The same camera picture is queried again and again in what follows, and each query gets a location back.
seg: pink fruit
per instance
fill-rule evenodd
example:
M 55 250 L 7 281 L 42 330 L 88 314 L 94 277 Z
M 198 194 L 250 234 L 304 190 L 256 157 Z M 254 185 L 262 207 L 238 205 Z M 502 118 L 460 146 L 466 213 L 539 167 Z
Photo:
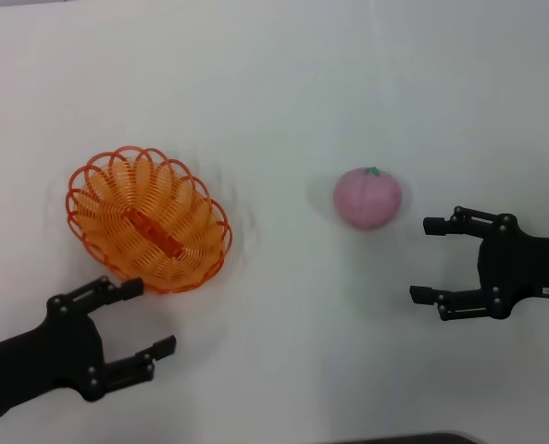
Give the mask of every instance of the pink fruit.
M 387 224 L 402 203 L 402 192 L 391 174 L 376 167 L 348 171 L 336 183 L 333 202 L 346 222 L 360 229 Z

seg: orange wire basket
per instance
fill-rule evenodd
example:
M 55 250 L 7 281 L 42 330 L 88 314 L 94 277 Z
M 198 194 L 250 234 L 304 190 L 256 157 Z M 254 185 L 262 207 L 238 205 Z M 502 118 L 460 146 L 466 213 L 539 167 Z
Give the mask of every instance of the orange wire basket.
M 70 177 L 69 226 L 121 279 L 159 293 L 195 289 L 222 268 L 231 226 L 208 188 L 155 148 L 124 146 Z

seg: orange basket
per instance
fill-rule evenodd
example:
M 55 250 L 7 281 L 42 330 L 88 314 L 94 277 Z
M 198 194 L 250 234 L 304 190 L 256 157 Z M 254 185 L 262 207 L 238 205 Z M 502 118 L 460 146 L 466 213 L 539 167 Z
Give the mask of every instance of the orange basket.
M 227 215 L 206 185 L 154 148 L 93 157 L 70 177 L 66 207 L 70 229 L 92 257 L 159 293 L 201 286 L 231 247 Z

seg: white table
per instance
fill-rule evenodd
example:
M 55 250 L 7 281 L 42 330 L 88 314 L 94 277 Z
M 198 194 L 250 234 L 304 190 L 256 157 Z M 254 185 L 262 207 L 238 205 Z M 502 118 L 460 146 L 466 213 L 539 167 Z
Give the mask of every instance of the white table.
M 549 444 L 549 302 L 444 324 L 408 286 L 477 285 L 457 204 L 549 236 L 549 1 L 81 0 L 0 8 L 0 340 L 105 272 L 70 233 L 69 174 L 153 146 L 224 204 L 200 290 L 94 316 L 115 359 L 174 332 L 156 380 L 57 390 L 0 442 L 295 444 L 455 430 Z M 404 182 L 372 233 L 330 207 L 345 170 Z

